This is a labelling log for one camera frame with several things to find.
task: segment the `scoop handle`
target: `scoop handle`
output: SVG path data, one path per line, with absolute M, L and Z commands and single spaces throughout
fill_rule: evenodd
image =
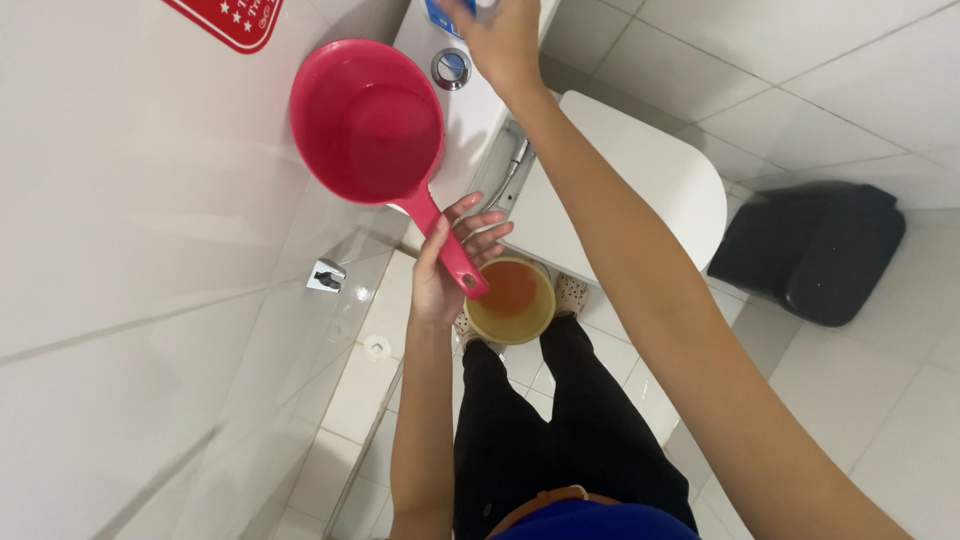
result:
M 433 201 L 430 192 L 424 186 L 419 189 L 417 194 L 404 201 L 397 201 L 396 204 L 406 210 L 413 218 L 417 228 L 423 232 L 424 236 L 430 236 L 437 227 L 437 221 L 440 219 L 440 209 L 437 203 Z M 467 294 L 467 298 L 477 300 L 487 294 L 490 286 L 483 279 L 480 271 L 467 256 L 463 244 L 457 240 L 456 234 L 450 228 L 450 233 L 440 249 L 440 261 L 446 267 L 453 280 L 460 285 L 460 288 Z

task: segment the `hand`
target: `hand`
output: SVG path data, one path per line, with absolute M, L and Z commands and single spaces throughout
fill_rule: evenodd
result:
M 473 18 L 463 0 L 437 3 L 460 28 L 477 69 L 508 105 L 517 93 L 543 87 L 537 58 L 540 0 L 500 0 L 486 22 Z
M 483 194 L 477 191 L 453 203 L 450 208 L 444 210 L 444 215 L 437 222 L 437 228 L 423 242 L 420 258 L 414 264 L 412 317 L 423 322 L 448 326 L 453 324 L 460 310 L 463 309 L 464 291 L 457 282 L 453 281 L 446 268 L 438 261 L 438 257 L 450 233 L 450 224 L 481 200 L 483 200 Z M 487 211 L 472 215 L 453 228 L 453 233 L 464 244 L 467 255 L 477 268 L 503 253 L 503 245 L 495 242 L 509 234 L 514 229 L 514 224 L 507 222 L 482 233 L 473 233 L 477 229 L 498 223 L 503 218 L 503 212 Z

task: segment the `brown belt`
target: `brown belt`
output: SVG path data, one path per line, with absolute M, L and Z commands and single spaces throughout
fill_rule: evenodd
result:
M 536 499 L 522 504 L 520 508 L 507 514 L 507 517 L 503 518 L 503 520 L 493 528 L 490 534 L 487 535 L 487 538 L 513 527 L 516 525 L 516 522 L 541 508 L 547 507 L 549 504 L 556 503 L 557 501 L 570 501 L 572 499 L 582 499 L 600 504 L 620 504 L 619 501 L 615 501 L 610 497 L 587 493 L 587 490 L 584 489 L 582 485 L 571 485 L 570 487 L 562 487 L 560 489 L 554 489 L 553 491 L 541 491 L 537 494 Z

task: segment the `yellow bucket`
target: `yellow bucket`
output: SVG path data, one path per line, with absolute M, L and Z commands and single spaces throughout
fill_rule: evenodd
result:
M 509 263 L 520 264 L 526 270 L 525 275 L 519 275 L 522 281 L 528 282 L 529 287 L 513 283 L 519 286 L 520 290 L 512 291 L 517 292 L 516 295 L 507 295 L 511 298 L 522 297 L 523 305 L 507 309 L 495 307 L 492 309 L 490 298 L 486 305 L 483 298 L 467 299 L 464 301 L 464 311 L 467 313 L 470 324 L 488 341 L 503 345 L 520 345 L 536 339 L 550 325 L 554 311 L 557 309 L 557 297 L 550 277 L 536 263 L 525 258 L 498 257 L 480 268 L 480 273 L 491 285 L 491 292 L 487 293 L 485 298 L 491 294 L 494 295 L 492 298 L 503 298 L 497 296 L 498 291 L 494 290 L 498 280 L 491 279 L 491 269 L 495 265 Z

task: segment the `flush button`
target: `flush button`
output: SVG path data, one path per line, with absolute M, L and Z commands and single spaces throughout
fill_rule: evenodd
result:
M 433 57 L 430 74 L 444 90 L 459 90 L 470 78 L 470 58 L 460 49 L 444 49 Z

